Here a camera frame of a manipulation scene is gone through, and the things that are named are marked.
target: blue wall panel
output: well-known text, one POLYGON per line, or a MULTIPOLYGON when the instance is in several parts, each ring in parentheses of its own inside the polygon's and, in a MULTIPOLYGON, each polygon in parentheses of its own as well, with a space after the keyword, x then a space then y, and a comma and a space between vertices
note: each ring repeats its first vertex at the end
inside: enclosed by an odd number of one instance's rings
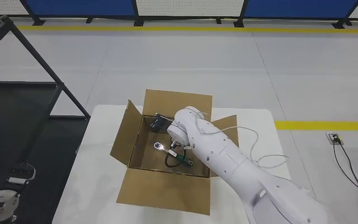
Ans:
POLYGON ((248 17, 342 18, 357 0, 249 0, 248 17))
POLYGON ((27 0, 36 15, 132 16, 131 0, 27 0))

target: box flap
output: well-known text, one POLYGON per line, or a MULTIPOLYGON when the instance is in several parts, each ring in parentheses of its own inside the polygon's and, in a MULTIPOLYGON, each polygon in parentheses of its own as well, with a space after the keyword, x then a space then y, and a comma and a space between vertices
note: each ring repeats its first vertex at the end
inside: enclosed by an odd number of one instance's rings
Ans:
POLYGON ((210 179, 127 169, 117 203, 210 214, 210 179))
POLYGON ((128 165, 129 163, 141 121, 142 115, 135 108, 133 103, 128 100, 121 126, 119 127, 110 153, 111 156, 124 165, 128 165))
POLYGON ((173 118, 178 110, 193 106, 201 112, 210 114, 213 96, 201 94, 188 94, 184 92, 171 92, 161 90, 146 90, 143 115, 160 113, 173 118))
MULTIPOLYGON (((226 118, 221 118, 219 120, 216 120, 212 122, 217 128, 220 130, 232 126, 237 126, 237 117, 236 115, 231 115, 226 118)), ((237 128, 230 128, 228 130, 225 130, 224 133, 237 145, 239 146, 239 137, 238 137, 238 131, 237 128)), ((210 170, 210 177, 213 178, 215 176, 218 176, 216 173, 212 172, 210 170)))

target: white table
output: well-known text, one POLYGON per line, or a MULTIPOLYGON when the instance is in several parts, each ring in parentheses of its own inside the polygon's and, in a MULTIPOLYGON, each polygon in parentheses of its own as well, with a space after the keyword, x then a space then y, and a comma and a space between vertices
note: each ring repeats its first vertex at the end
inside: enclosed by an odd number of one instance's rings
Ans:
MULTIPOLYGON (((126 106, 99 105, 95 108, 79 148, 53 223, 248 223, 240 198, 221 178, 211 180, 210 216, 191 212, 117 204, 126 166, 110 156, 126 106)), ((283 154, 275 123, 268 110, 213 108, 212 120, 237 114, 238 125, 256 130, 260 137, 254 158, 283 154)), ((238 129, 241 150, 248 155, 256 135, 238 129)), ((262 165, 282 162, 269 157, 262 165)), ((270 173, 290 178, 284 164, 270 173)))

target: white robotic arm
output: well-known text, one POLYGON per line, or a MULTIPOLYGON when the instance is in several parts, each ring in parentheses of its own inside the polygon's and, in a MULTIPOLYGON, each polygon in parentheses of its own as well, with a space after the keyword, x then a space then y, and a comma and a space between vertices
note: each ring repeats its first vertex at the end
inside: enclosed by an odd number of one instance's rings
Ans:
POLYGON ((167 132, 235 190, 251 224, 329 223, 319 202, 255 165, 196 108, 179 110, 167 132))

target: white wall panel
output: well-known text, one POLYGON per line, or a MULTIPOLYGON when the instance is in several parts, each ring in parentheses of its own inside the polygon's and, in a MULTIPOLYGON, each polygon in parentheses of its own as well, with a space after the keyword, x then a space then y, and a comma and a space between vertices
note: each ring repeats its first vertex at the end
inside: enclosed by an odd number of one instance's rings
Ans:
POLYGON ((0 15, 28 15, 19 0, 0 0, 0 15))
POLYGON ((137 0, 140 16, 239 16, 243 0, 137 0))
POLYGON ((356 7, 349 18, 358 18, 358 7, 356 7))

